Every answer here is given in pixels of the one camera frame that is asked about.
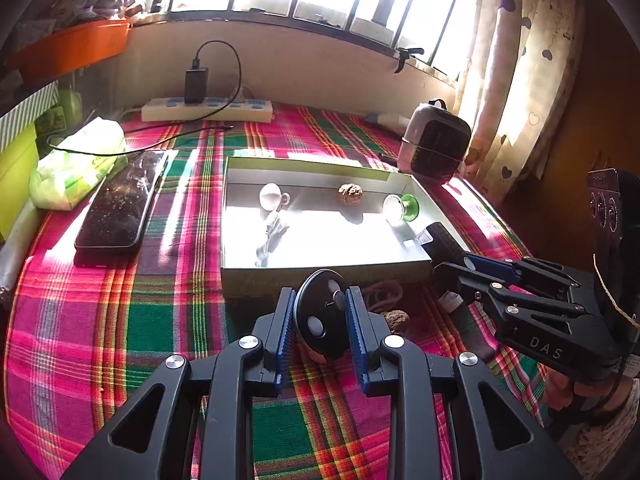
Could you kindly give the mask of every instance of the phone screen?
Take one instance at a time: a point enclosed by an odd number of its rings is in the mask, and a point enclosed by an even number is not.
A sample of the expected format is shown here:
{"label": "phone screen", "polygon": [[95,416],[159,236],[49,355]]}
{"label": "phone screen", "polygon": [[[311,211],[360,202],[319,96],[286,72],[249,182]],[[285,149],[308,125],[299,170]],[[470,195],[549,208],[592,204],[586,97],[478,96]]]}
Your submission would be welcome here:
{"label": "phone screen", "polygon": [[89,207],[76,248],[126,248],[135,244],[165,160],[163,150],[142,152],[117,162]]}

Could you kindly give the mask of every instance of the window frame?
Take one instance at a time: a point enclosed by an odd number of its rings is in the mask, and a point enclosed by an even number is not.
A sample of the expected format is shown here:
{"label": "window frame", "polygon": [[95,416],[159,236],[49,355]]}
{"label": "window frame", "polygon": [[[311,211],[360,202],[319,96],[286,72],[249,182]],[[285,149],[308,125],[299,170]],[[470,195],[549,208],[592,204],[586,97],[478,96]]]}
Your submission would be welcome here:
{"label": "window frame", "polygon": [[[382,16],[383,18],[386,16],[386,18],[388,18],[390,5],[393,4],[393,1],[394,0],[385,0],[385,1],[379,0],[374,18],[376,17],[379,18],[380,16]],[[447,25],[449,23],[449,18],[451,16],[451,13],[453,11],[456,1],[457,0],[452,0],[450,2],[449,12],[447,13],[447,19],[445,20],[441,28],[440,35],[439,35],[440,39],[436,44],[436,48],[430,54],[429,62],[411,58],[407,63],[408,65],[414,66],[419,70],[423,70],[424,72],[433,73],[433,75],[437,74],[439,79],[446,81],[448,84],[454,83],[454,78],[456,77],[457,74],[446,75],[445,73],[440,72],[439,70],[434,68],[432,66],[432,63],[437,53],[440,41],[442,40],[444,33],[446,31]],[[367,36],[363,36],[357,32],[352,31],[353,23],[357,19],[356,10],[358,8],[358,4],[360,3],[360,0],[354,0],[351,10],[347,15],[346,22],[342,27],[335,27],[333,25],[314,22],[314,21],[305,19],[303,17],[296,17],[294,14],[296,11],[296,7],[298,6],[298,2],[299,0],[291,0],[289,5],[289,11],[287,15],[284,16],[282,14],[273,14],[270,12],[262,12],[258,10],[234,10],[233,7],[234,7],[235,0],[228,0],[226,10],[210,10],[210,9],[173,10],[174,0],[169,0],[167,10],[164,13],[158,12],[154,14],[148,14],[136,20],[134,25],[141,26],[141,25],[149,25],[152,23],[190,22],[190,21],[215,21],[215,22],[224,21],[224,22],[241,22],[241,23],[260,23],[263,25],[274,25],[278,27],[304,30],[306,32],[313,32],[315,34],[322,34],[324,36],[329,36],[330,38],[334,38],[336,40],[346,41],[347,43],[355,44],[357,46],[361,46],[369,50],[373,50],[379,54],[383,54],[384,56],[389,56],[397,59],[399,56],[397,46],[398,46],[399,40],[402,37],[402,27],[404,25],[404,21],[409,12],[409,9],[411,8],[413,0],[407,1],[398,30],[394,32],[390,45],[374,40],[372,38],[368,38]],[[385,25],[383,25],[382,23],[378,23],[375,20],[370,20],[370,22],[378,26],[385,27]]]}

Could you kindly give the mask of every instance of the wall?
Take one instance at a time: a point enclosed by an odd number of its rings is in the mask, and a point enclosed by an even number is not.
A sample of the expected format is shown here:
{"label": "wall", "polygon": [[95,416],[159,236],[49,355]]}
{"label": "wall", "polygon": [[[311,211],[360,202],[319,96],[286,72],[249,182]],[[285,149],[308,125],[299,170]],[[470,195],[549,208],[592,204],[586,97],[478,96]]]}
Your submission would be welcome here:
{"label": "wall", "polygon": [[[293,28],[239,22],[173,22],[135,27],[126,51],[100,64],[111,81],[113,107],[143,105],[154,97],[181,96],[184,72],[207,40],[238,50],[243,84],[256,98],[342,112],[396,113],[441,97],[453,105],[455,90],[412,66],[394,74],[398,62],[372,50]],[[228,47],[207,45],[210,96],[230,95],[238,78]]]}
{"label": "wall", "polygon": [[640,174],[640,53],[606,0],[586,0],[586,30],[574,89],[542,180],[520,184],[499,207],[535,256],[591,269],[586,173]]}

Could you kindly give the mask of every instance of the power adapter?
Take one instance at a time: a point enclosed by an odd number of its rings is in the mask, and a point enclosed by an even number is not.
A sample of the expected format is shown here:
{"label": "power adapter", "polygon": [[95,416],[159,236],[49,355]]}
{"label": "power adapter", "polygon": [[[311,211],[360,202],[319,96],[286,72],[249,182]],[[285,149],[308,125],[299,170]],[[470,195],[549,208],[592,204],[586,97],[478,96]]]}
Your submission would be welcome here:
{"label": "power adapter", "polygon": [[186,104],[200,104],[207,95],[207,80],[209,69],[200,68],[200,63],[194,60],[193,66],[184,75],[184,102]]}

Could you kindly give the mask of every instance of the orange plastic bin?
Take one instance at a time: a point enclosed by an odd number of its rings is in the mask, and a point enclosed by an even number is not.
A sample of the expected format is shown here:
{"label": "orange plastic bin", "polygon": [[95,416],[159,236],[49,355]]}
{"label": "orange plastic bin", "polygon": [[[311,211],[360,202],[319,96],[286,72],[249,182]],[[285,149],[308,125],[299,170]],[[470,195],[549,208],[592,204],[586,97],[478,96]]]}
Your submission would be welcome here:
{"label": "orange plastic bin", "polygon": [[127,20],[100,20],[65,28],[17,52],[5,66],[17,68],[25,84],[35,86],[122,53],[130,28]]}

